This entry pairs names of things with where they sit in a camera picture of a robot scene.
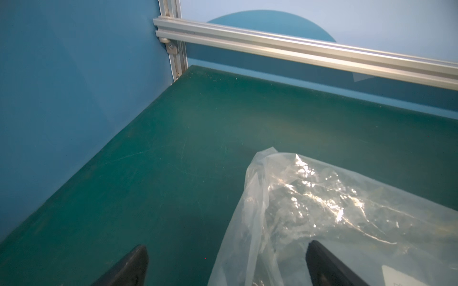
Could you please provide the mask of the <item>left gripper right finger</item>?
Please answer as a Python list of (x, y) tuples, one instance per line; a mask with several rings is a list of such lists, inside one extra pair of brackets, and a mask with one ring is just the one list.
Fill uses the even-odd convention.
[(316, 240), (309, 243), (305, 261), (313, 286), (369, 286)]

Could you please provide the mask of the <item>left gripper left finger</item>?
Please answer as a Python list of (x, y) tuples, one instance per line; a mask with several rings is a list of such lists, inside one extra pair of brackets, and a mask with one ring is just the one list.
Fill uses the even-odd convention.
[(149, 255), (145, 245), (136, 245), (92, 286), (143, 286)]

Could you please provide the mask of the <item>blue-zip bag with cabbages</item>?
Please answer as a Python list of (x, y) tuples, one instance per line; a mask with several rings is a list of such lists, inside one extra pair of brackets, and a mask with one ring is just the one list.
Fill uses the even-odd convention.
[(246, 171), (209, 285), (309, 286), (314, 241), (371, 286), (458, 283), (457, 211), (269, 148)]

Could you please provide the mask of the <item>aluminium frame back rail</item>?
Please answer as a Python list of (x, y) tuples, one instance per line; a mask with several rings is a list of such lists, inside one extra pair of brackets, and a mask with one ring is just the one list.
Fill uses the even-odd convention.
[(458, 88), (457, 63), (166, 16), (155, 18), (153, 23), (161, 39), (437, 88)]

